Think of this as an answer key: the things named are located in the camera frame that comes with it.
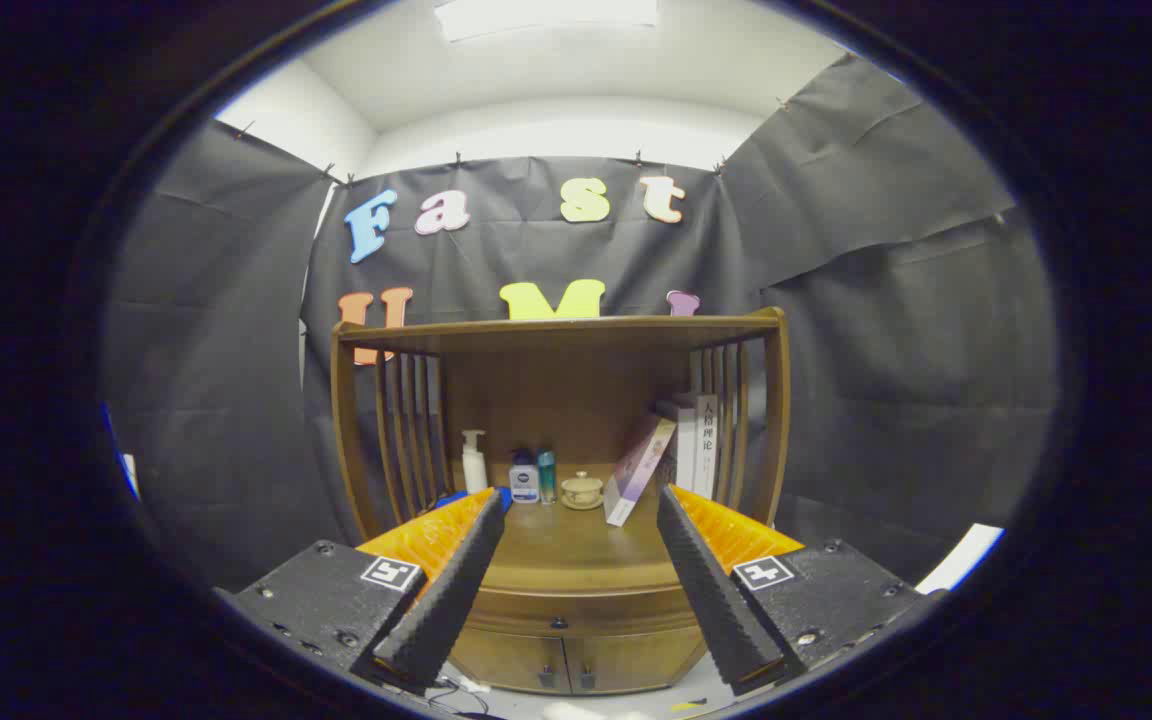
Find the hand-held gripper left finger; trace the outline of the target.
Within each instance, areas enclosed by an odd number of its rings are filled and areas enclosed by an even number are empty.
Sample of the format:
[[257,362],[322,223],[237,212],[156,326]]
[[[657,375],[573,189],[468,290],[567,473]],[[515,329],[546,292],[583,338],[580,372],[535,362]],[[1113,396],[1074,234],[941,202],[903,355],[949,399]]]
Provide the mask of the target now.
[[485,488],[358,547],[312,541],[219,597],[317,665],[419,694],[442,673],[505,520],[503,498]]

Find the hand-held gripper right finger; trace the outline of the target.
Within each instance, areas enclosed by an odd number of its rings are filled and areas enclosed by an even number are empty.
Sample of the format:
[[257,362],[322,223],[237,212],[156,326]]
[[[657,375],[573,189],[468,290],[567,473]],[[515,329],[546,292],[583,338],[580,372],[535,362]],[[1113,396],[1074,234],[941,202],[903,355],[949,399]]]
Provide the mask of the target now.
[[817,673],[909,632],[943,602],[850,543],[804,544],[667,486],[657,525],[717,670],[733,694]]

